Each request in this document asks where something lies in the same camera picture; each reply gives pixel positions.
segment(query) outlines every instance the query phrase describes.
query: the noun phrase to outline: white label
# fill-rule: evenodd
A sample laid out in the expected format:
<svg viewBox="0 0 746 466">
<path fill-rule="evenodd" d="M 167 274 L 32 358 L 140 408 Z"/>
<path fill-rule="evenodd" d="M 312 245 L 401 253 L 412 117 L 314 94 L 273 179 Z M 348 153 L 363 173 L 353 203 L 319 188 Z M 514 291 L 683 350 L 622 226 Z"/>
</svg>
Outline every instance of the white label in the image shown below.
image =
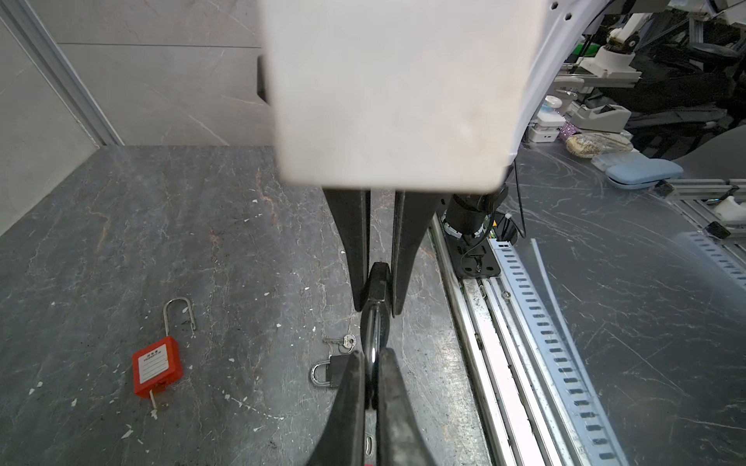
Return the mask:
<svg viewBox="0 0 746 466">
<path fill-rule="evenodd" d="M 166 352 L 166 344 L 155 348 L 147 354 L 137 358 L 140 367 L 140 383 L 150 380 L 169 368 L 169 355 Z"/>
</svg>

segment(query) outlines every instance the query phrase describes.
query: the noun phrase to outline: padlock shackle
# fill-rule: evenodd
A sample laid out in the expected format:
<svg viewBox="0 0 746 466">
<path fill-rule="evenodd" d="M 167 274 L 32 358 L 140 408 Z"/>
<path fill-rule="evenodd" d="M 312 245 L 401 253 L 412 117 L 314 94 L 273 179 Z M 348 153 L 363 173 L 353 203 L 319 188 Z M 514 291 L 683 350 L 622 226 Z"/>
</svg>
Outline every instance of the padlock shackle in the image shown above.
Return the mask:
<svg viewBox="0 0 746 466">
<path fill-rule="evenodd" d="M 192 301 L 190 301 L 188 297 L 179 296 L 163 305 L 163 324 L 166 325 L 166 336 L 169 336 L 169 304 L 175 301 L 183 301 L 186 303 L 186 307 L 189 310 L 189 321 L 192 323 L 192 332 L 197 330 L 197 324 L 194 322 L 194 311 L 192 311 Z"/>
</svg>

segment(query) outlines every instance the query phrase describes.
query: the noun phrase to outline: gray marble tabletop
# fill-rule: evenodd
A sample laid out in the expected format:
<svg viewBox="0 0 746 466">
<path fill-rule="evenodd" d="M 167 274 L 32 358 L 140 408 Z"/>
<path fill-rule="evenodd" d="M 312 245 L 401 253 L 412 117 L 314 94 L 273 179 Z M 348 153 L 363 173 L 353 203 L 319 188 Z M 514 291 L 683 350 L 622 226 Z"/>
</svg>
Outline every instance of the gray marble tabletop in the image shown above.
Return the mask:
<svg viewBox="0 0 746 466">
<path fill-rule="evenodd" d="M 374 196 L 374 261 L 392 202 Z M 176 296 L 197 330 L 172 309 L 184 378 L 153 412 L 131 356 Z M 0 309 L 7 465 L 302 465 L 333 400 L 308 379 L 322 336 L 359 333 L 323 194 L 284 186 L 271 148 L 98 151 L 0 237 Z M 429 238 L 389 346 L 439 464 L 488 464 Z"/>
<path fill-rule="evenodd" d="M 517 160 L 527 234 L 629 463 L 746 464 L 743 288 L 648 191 L 612 187 L 560 143 Z"/>
</svg>

